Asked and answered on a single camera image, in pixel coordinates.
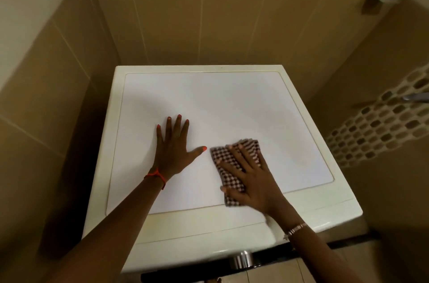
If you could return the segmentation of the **silver washing machine knob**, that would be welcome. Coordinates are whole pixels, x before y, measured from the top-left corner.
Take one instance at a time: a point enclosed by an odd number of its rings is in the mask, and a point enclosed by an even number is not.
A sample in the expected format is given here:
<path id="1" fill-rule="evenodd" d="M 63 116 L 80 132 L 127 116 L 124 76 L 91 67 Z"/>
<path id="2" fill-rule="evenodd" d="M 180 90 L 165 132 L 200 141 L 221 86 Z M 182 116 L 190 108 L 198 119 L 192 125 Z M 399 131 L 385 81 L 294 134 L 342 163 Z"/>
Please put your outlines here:
<path id="1" fill-rule="evenodd" d="M 229 265 L 232 270 L 247 270 L 255 266 L 255 260 L 252 252 L 241 251 L 229 258 Z"/>

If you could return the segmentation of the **chrome wall tap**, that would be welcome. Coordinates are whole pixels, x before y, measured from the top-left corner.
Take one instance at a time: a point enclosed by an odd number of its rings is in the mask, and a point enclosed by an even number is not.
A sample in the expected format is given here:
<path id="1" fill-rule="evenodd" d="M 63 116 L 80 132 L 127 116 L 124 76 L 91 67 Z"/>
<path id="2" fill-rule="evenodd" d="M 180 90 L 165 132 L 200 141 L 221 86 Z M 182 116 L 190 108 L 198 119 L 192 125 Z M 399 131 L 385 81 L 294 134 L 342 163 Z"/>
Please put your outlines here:
<path id="1" fill-rule="evenodd" d="M 429 103 L 429 92 L 413 93 L 401 97 L 404 102 Z"/>

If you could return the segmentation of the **person's right forearm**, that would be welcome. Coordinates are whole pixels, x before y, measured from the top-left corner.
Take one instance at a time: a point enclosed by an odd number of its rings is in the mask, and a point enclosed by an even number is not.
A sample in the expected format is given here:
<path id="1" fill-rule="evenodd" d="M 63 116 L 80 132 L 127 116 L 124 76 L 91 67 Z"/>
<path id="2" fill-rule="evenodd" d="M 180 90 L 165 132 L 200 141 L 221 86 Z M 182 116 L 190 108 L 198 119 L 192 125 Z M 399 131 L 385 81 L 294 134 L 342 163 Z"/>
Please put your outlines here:
<path id="1" fill-rule="evenodd" d="M 304 222 L 288 201 L 275 205 L 267 214 L 287 234 L 317 283 L 363 283 L 346 262 Z"/>

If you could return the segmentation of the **person's left hand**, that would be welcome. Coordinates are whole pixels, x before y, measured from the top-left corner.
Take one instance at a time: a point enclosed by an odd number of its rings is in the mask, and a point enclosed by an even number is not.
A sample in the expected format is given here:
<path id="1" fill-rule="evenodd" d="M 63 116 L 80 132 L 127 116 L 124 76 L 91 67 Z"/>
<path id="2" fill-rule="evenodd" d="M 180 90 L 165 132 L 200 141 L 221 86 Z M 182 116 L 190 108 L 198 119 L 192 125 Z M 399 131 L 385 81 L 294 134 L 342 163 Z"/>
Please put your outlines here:
<path id="1" fill-rule="evenodd" d="M 159 174 L 165 182 L 169 181 L 174 175 L 182 172 L 187 166 L 184 165 L 185 150 L 187 150 L 187 136 L 190 121 L 185 120 L 181 124 L 181 133 L 177 141 L 172 140 L 172 118 L 168 117 L 166 121 L 165 133 L 163 136 L 164 146 L 162 150 L 155 150 L 154 162 L 149 170 L 149 174 Z"/>

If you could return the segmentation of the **person's left forearm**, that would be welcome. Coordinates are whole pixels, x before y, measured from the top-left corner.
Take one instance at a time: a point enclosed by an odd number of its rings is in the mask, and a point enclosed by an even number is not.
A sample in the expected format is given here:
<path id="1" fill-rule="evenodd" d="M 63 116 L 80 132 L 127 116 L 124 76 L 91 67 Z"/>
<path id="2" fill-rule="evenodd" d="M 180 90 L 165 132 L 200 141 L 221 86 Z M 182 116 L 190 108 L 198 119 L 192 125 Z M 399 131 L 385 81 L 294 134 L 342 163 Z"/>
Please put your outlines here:
<path id="1" fill-rule="evenodd" d="M 114 283 L 166 182 L 159 174 L 143 181 L 52 272 L 44 283 Z"/>

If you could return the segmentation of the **brown checkered cleaning cloth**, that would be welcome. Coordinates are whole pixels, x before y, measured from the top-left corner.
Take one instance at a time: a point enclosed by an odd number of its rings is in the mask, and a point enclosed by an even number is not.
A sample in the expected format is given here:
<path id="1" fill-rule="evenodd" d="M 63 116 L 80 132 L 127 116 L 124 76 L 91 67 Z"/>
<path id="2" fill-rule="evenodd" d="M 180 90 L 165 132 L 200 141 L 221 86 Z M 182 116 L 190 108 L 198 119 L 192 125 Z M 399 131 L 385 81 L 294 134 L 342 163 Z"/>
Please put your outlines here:
<path id="1" fill-rule="evenodd" d="M 235 150 L 239 152 L 239 145 L 242 145 L 247 150 L 251 158 L 255 161 L 255 163 L 260 166 L 260 160 L 257 156 L 257 150 L 260 150 L 259 141 L 256 139 L 243 139 L 233 144 L 232 146 Z M 232 155 L 228 148 L 226 146 L 212 147 L 210 148 L 210 154 L 220 175 L 222 185 L 234 188 L 240 193 L 244 193 L 245 186 L 241 182 L 241 180 L 233 176 L 231 173 L 229 173 L 227 170 L 223 169 L 216 163 L 216 161 L 221 160 L 243 172 L 240 163 L 236 160 L 236 158 Z"/>

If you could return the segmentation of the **person's right hand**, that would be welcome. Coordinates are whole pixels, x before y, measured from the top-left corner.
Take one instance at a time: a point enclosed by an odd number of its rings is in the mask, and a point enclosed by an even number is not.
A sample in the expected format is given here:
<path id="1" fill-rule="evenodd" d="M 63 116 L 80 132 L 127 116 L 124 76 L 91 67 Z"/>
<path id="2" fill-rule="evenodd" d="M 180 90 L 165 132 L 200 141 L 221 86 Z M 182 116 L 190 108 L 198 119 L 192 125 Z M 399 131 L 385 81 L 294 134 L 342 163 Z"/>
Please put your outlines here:
<path id="1" fill-rule="evenodd" d="M 216 163 L 241 180 L 245 186 L 245 193 L 250 197 L 249 207 L 268 215 L 267 212 L 275 205 L 287 201 L 270 170 L 262 170 L 253 159 L 252 171 L 249 173 L 242 172 L 221 160 Z"/>

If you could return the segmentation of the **white washing machine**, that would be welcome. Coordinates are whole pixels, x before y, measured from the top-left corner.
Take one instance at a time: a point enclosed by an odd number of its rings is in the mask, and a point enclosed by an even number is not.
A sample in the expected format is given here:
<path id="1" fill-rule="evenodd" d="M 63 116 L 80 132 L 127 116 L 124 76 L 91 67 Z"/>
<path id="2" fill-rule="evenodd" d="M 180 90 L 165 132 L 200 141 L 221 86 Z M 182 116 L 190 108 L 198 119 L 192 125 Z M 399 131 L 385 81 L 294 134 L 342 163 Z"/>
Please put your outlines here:
<path id="1" fill-rule="evenodd" d="M 282 193 L 315 232 L 362 215 L 283 66 L 118 66 L 83 236 L 141 182 L 153 164 L 156 125 L 178 114 L 190 120 L 190 150 L 258 140 Z M 226 207 L 221 184 L 210 151 L 174 176 L 121 272 L 224 259 L 286 242 L 279 226 L 260 212 Z"/>

